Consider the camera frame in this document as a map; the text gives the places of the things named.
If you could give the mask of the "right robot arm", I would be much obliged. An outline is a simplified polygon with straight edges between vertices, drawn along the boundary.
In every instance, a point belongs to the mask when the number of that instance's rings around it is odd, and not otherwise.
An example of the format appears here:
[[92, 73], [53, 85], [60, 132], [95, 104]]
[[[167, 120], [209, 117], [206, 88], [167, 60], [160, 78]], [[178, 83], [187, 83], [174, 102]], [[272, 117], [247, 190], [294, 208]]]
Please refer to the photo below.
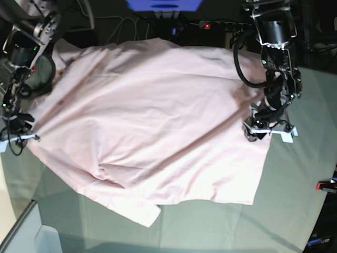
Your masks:
[[23, 149], [27, 140], [39, 139], [32, 131], [34, 118], [22, 112], [21, 101], [34, 93], [25, 82], [56, 33], [62, 12], [57, 1], [30, 3], [35, 15], [17, 1], [1, 1], [1, 18], [12, 25], [2, 46], [6, 58], [1, 60], [1, 152], [12, 143]]

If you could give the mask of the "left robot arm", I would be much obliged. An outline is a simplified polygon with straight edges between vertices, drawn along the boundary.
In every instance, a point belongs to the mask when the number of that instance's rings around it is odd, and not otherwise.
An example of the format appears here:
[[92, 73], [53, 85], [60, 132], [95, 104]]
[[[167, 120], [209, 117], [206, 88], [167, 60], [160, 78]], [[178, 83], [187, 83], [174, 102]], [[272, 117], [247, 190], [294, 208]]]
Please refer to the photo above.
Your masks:
[[[250, 88], [262, 89], [260, 104], [252, 103], [250, 116], [243, 122], [245, 137], [254, 142], [267, 134], [279, 134], [282, 141], [292, 143], [298, 136], [290, 123], [287, 107], [302, 94], [301, 73], [296, 62], [294, 39], [297, 29], [291, 14], [290, 1], [246, 1], [253, 25], [239, 35], [234, 44], [234, 64], [239, 78]], [[261, 63], [266, 80], [252, 83], [243, 74], [239, 63], [239, 47], [246, 38], [255, 36], [261, 46]]]

